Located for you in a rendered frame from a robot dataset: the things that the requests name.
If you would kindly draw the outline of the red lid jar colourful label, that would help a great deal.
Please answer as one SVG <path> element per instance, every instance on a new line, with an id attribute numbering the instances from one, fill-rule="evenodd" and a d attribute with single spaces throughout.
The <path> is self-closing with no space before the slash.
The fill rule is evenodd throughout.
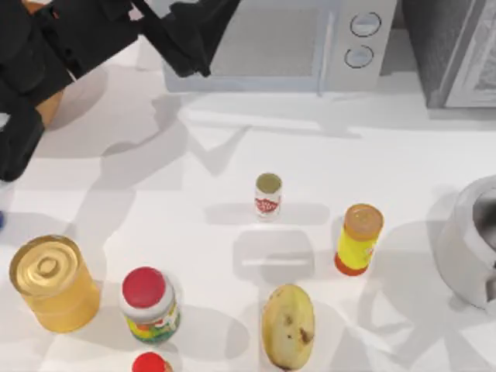
<path id="1" fill-rule="evenodd" d="M 174 286 L 154 267 L 137 267 L 125 276 L 119 304 L 129 331 L 141 342 L 166 342 L 179 328 L 181 312 Z"/>

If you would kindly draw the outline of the grey cabinet with dark inside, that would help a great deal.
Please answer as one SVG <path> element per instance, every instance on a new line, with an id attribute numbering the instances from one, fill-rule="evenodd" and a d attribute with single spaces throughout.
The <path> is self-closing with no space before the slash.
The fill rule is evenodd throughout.
<path id="1" fill-rule="evenodd" d="M 496 0 L 402 0 L 431 109 L 496 109 Z"/>

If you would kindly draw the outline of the red lid jar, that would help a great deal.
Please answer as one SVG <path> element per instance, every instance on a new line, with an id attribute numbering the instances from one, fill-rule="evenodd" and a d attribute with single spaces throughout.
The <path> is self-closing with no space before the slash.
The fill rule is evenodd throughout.
<path id="1" fill-rule="evenodd" d="M 146 352 L 134 360 L 132 372 L 174 372 L 174 369 L 158 353 Z"/>

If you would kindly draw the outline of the yellow potato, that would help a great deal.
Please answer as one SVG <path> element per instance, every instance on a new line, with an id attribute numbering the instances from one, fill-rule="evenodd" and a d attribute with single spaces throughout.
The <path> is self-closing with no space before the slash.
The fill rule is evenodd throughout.
<path id="1" fill-rule="evenodd" d="M 261 316 L 263 349 L 282 370 L 300 370 L 308 362 L 315 339 L 315 313 L 308 294 L 295 284 L 276 288 Z"/>

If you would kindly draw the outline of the yellow bottle with orange cap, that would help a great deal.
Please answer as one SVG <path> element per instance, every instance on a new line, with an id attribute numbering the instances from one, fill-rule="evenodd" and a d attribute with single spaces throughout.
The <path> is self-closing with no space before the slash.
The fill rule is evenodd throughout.
<path id="1" fill-rule="evenodd" d="M 369 204 L 350 206 L 344 215 L 334 263 L 347 276 L 358 276 L 367 271 L 379 235 L 384 227 L 382 213 Z"/>

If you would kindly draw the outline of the large gold can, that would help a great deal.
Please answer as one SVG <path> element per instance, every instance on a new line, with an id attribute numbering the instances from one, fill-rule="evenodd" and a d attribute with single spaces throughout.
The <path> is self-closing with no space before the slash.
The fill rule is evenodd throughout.
<path id="1" fill-rule="evenodd" d="M 40 325 L 51 332 L 80 329 L 99 310 L 99 287 L 78 245 L 66 236 L 38 236 L 23 244 L 11 260 L 9 276 Z"/>

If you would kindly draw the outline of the red and white can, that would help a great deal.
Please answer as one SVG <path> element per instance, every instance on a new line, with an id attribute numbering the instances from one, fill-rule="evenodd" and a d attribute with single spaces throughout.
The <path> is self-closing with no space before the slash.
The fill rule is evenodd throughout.
<path id="1" fill-rule="evenodd" d="M 273 173 L 260 174 L 255 184 L 255 209 L 261 219 L 273 219 L 281 206 L 282 180 Z"/>

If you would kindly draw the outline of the pale microwave oven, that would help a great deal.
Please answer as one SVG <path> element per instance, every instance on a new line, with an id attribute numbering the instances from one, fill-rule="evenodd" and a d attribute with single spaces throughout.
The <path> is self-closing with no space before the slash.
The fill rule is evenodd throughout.
<path id="1" fill-rule="evenodd" d="M 366 91 L 377 82 L 398 0 L 242 0 L 211 64 L 211 76 L 177 77 L 164 67 L 170 92 Z M 376 12 L 377 33 L 357 37 L 350 22 Z M 344 62 L 349 48 L 374 52 L 364 68 Z"/>

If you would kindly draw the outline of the round microwave knob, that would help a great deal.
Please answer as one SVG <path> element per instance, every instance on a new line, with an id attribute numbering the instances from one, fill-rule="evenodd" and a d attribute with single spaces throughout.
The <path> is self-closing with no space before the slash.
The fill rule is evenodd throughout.
<path id="1" fill-rule="evenodd" d="M 376 12 L 357 14 L 350 22 L 350 31 L 357 37 L 373 36 L 381 27 L 381 17 Z"/>
<path id="2" fill-rule="evenodd" d="M 352 69 L 367 67 L 374 59 L 373 50 L 365 45 L 349 48 L 344 56 L 345 64 Z"/>

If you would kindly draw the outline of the tan round object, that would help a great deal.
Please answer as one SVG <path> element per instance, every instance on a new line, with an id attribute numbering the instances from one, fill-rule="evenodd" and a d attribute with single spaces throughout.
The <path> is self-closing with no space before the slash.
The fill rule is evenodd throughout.
<path id="1" fill-rule="evenodd" d="M 51 124 L 57 114 L 63 94 L 63 91 L 59 91 L 36 107 L 36 110 L 41 115 L 41 119 L 45 127 L 48 127 L 48 125 Z"/>

